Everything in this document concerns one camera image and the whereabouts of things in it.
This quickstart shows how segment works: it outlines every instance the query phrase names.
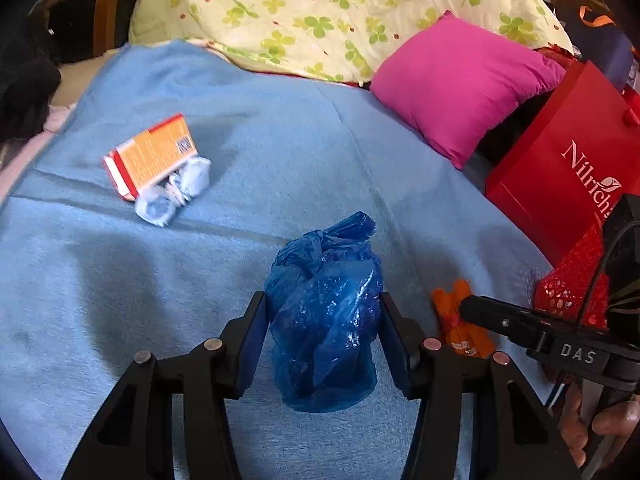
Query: qr code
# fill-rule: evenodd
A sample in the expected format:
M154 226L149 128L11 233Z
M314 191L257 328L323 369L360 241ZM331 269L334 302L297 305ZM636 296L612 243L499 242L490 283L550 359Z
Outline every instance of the qr code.
M191 139L187 136L180 137L180 139L175 141L175 145L178 146L178 151L181 155L184 155L193 149Z

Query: red net fabric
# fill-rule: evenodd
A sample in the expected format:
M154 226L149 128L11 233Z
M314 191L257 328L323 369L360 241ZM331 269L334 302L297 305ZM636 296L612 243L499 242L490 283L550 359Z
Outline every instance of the red net fabric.
M594 224L560 264L540 280L534 295L534 309L575 320L603 252L602 231ZM608 288L609 277L603 273L587 307L583 325L600 329L607 327Z

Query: orange glove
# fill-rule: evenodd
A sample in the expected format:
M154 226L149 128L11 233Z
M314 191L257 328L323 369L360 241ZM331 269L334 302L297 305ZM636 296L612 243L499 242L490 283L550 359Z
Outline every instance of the orange glove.
M462 300L469 296L471 288L465 280L457 280L453 284L451 294L441 288L431 293L445 342L460 355L486 359L495 352L494 343L489 338L487 330L467 323L458 312Z

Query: metal pin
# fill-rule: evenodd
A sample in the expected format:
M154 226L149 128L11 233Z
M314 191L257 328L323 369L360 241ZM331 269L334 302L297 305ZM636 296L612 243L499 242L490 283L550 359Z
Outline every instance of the metal pin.
M499 365L508 365L511 362L511 358L504 352L496 352L494 354L494 361Z
M437 352L442 348L442 343L439 339L428 337L422 342L422 346L424 346L427 350Z
M204 342L204 348L209 351L220 350L222 348L222 339L220 339L219 337L212 337L210 339L207 339Z
M142 365L151 359L151 352L149 350L138 350L133 356L133 360L139 365Z

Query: blue blanket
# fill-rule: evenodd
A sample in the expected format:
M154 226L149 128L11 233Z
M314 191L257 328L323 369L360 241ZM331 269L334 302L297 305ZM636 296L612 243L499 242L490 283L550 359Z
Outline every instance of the blue blanket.
M178 112L212 160L212 184L162 229L118 197L102 156ZM549 268L369 92L244 72L182 42L125 47L0 215L0 418L35 471L60 478L137 350L164 358L218 335L289 239L358 210L378 224L386 290L428 334L437 332L432 289L462 277L478 294L527 305ZM268 335L245 396L227 403L243 477L400 478L418 405L394 387L379 342L373 394L323 414L282 404L272 344ZM504 347L547 391L535 362ZM465 399L462 477L469 410Z

